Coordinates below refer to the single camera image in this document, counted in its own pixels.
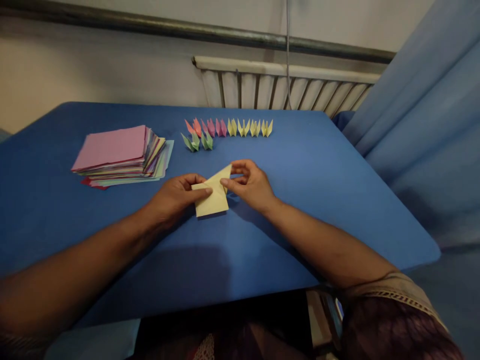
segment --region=radiator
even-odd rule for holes
[[[287,66],[270,62],[195,56],[209,107],[290,109]],[[323,111],[330,118],[356,110],[379,74],[290,65],[290,102],[294,110]]]

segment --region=hand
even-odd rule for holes
[[[149,225],[161,225],[162,230],[171,228],[182,217],[186,207],[210,196],[213,191],[211,188],[192,190],[193,184],[206,180],[203,176],[191,173],[166,181],[141,210]]]
[[[232,174],[242,174],[242,176],[221,179],[220,182],[224,187],[262,214],[281,204],[270,186],[267,174],[252,160],[233,161],[231,166]]]

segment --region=white wall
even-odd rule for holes
[[[134,14],[285,34],[286,0],[59,0]],[[396,52],[434,0],[290,0],[292,36]]]
[[[69,2],[257,31],[285,31],[283,0]],[[359,3],[368,6],[362,8]],[[432,0],[396,3],[291,0],[291,33],[395,51]],[[285,62],[281,51],[15,18],[0,19],[0,54],[0,128],[11,133],[66,101],[206,106],[199,71],[191,62],[194,55]],[[377,73],[385,68],[303,54],[292,54],[291,63]]]

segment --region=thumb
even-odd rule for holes
[[[220,180],[220,184],[230,190],[232,193],[240,195],[242,192],[243,185],[240,185],[238,182],[233,181],[232,179],[223,178]]]
[[[203,189],[190,190],[186,192],[186,200],[191,204],[198,200],[206,199],[213,193],[211,187],[206,187]]]

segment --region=finger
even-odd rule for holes
[[[204,183],[204,182],[207,181],[206,178],[204,178],[202,175],[199,175],[197,173],[180,175],[180,178],[186,180],[186,182],[189,183],[190,185],[200,184],[200,183]]]
[[[250,159],[232,161],[231,166],[234,168],[247,168],[248,170],[258,168],[257,164]]]
[[[240,176],[240,177],[234,177],[232,180],[234,182],[237,182],[237,183],[241,184],[241,185],[246,185],[247,182],[249,181],[249,178],[246,177],[246,176]]]
[[[240,195],[244,190],[244,185],[240,185],[238,182],[236,182],[233,179],[223,178],[220,180],[220,183],[224,187],[226,187],[228,190],[230,190],[231,192],[237,195]]]
[[[231,174],[242,174],[242,175],[247,175],[247,176],[250,175],[250,171],[245,167],[237,167],[237,168],[232,167],[230,173]]]
[[[190,173],[178,176],[178,181],[180,181],[185,190],[189,191],[192,189],[193,184],[204,183],[207,179],[197,173]]]
[[[194,202],[202,199],[208,198],[213,193],[211,187],[206,187],[203,189],[190,190],[185,192],[185,199],[187,203],[193,204]]]

